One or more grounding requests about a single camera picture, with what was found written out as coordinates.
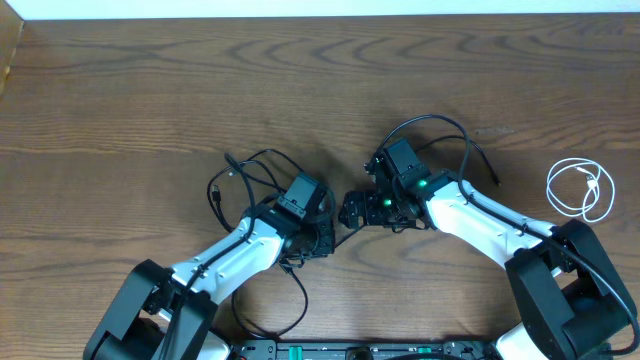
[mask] white cable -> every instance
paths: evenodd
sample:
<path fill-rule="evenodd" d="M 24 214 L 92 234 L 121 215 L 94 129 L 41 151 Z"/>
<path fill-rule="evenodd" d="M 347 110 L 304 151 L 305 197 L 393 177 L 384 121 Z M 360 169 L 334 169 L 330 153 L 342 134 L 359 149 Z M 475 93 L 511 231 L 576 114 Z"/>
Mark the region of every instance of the white cable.
<path fill-rule="evenodd" d="M 561 168 L 560 170 L 554 173 L 554 169 L 558 165 L 565 162 L 572 162 L 572 163 L 564 166 L 563 168 Z M 593 172 L 585 169 L 583 166 L 584 167 L 592 166 L 592 167 L 595 167 L 598 171 L 594 175 Z M 566 171 L 568 169 L 575 169 L 576 171 L 579 171 L 585 174 L 587 177 L 587 192 L 584 194 L 584 199 L 582 200 L 582 207 L 573 207 L 565 204 L 560 199 L 558 199 L 558 197 L 551 190 L 551 183 L 553 182 L 553 180 L 558 175 L 560 175 L 563 171 Z M 607 178 L 609 178 L 609 182 L 611 183 L 611 202 L 609 203 L 609 208 L 602 216 L 600 216 L 597 219 L 589 219 L 587 218 L 587 213 L 591 209 L 593 209 L 598 203 L 598 200 L 600 200 L 600 185 L 598 184 L 598 181 L 600 180 L 601 173 L 604 173 L 607 176 Z M 589 200 L 592 194 L 593 194 L 593 201 L 587 205 L 587 201 Z M 605 216 L 609 215 L 609 212 L 611 212 L 611 208 L 613 207 L 613 200 L 615 197 L 616 197 L 616 187 L 615 187 L 615 184 L 613 183 L 613 179 L 611 178 L 611 175 L 609 175 L 609 173 L 602 166 L 600 166 L 600 164 L 598 164 L 595 161 L 592 161 L 589 159 L 583 159 L 583 158 L 566 158 L 553 164 L 551 169 L 549 169 L 549 174 L 547 174 L 547 199 L 549 200 L 549 203 L 556 210 L 558 210 L 559 213 L 561 213 L 564 216 L 569 216 L 569 217 L 582 216 L 582 218 L 586 222 L 590 222 L 590 223 L 598 222 L 604 219 Z M 564 210 L 570 211 L 571 213 L 565 212 L 564 210 L 560 209 L 560 207 L 562 207 Z"/>

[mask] white wall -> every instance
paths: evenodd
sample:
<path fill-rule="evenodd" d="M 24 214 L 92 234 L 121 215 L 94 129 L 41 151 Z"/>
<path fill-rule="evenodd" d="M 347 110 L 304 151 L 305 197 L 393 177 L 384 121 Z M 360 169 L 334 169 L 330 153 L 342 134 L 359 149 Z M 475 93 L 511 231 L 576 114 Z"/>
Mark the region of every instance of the white wall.
<path fill-rule="evenodd" d="M 7 0 L 25 20 L 640 12 L 640 0 Z"/>

